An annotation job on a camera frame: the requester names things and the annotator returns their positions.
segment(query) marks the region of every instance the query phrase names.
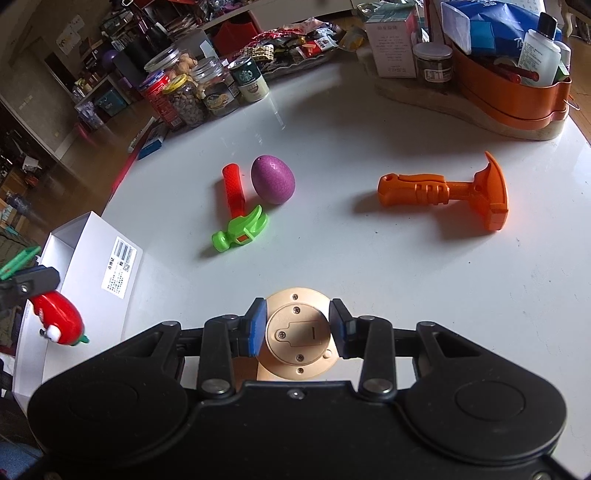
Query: poster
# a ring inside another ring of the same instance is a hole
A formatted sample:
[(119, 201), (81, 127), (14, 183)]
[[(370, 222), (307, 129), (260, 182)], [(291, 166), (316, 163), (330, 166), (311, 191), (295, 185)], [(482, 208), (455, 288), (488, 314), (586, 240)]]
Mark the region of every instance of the poster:
[(64, 31), (57, 37), (56, 43), (64, 55), (69, 55), (76, 44), (81, 40), (80, 35), (69, 24), (64, 28)]
[(84, 20), (82, 20), (80, 15), (76, 15), (70, 22), (70, 25), (72, 26), (72, 30), (79, 32), (84, 27)]

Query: red can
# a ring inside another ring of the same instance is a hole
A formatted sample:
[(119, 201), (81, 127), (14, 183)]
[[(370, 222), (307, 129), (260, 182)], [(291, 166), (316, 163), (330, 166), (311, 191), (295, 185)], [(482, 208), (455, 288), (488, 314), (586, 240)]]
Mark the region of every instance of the red can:
[(163, 72), (154, 72), (146, 78), (139, 86), (141, 94), (152, 104), (160, 118), (166, 122), (171, 130), (178, 130), (184, 126), (183, 120), (177, 115), (162, 89), (168, 83), (168, 76)]

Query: green toy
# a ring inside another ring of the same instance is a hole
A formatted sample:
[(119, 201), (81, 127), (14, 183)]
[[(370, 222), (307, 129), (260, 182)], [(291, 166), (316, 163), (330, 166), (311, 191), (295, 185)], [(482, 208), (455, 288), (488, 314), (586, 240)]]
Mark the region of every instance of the green toy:
[(249, 244), (263, 231), (268, 221), (268, 215), (263, 213), (260, 205), (257, 205), (247, 216), (238, 216), (230, 220), (226, 232), (214, 233), (213, 246), (218, 252), (225, 252), (231, 244)]

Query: toy hammer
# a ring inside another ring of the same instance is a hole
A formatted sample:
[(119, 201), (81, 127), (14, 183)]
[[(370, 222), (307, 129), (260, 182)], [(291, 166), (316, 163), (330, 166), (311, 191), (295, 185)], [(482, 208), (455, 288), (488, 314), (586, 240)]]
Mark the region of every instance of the toy hammer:
[(219, 231), (212, 235), (212, 243), (218, 252), (225, 252), (230, 244), (246, 245), (267, 226), (269, 217), (263, 213), (262, 207), (257, 205), (254, 210), (245, 215), (244, 192), (240, 180), (240, 167), (230, 163), (222, 169), (226, 198), (232, 219), (225, 232)]
[(474, 181), (445, 181), (442, 175), (396, 175), (379, 179), (378, 198), (384, 206), (437, 205), (449, 200), (466, 200), (483, 218), (487, 230), (503, 228), (509, 207), (507, 188), (499, 164), (485, 152), (488, 166), (474, 175)]

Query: white bottle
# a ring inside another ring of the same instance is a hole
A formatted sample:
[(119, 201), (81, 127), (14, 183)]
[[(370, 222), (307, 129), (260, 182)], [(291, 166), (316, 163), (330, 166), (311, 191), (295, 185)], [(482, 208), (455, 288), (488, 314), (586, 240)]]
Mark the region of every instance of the white bottle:
[(542, 12), (538, 20), (538, 28), (529, 30), (525, 34), (517, 66), (537, 72), (540, 79), (535, 82), (522, 77), (521, 83), (523, 85), (548, 87), (554, 82), (556, 70), (560, 63), (560, 47), (554, 43), (556, 25), (557, 22), (554, 17)]

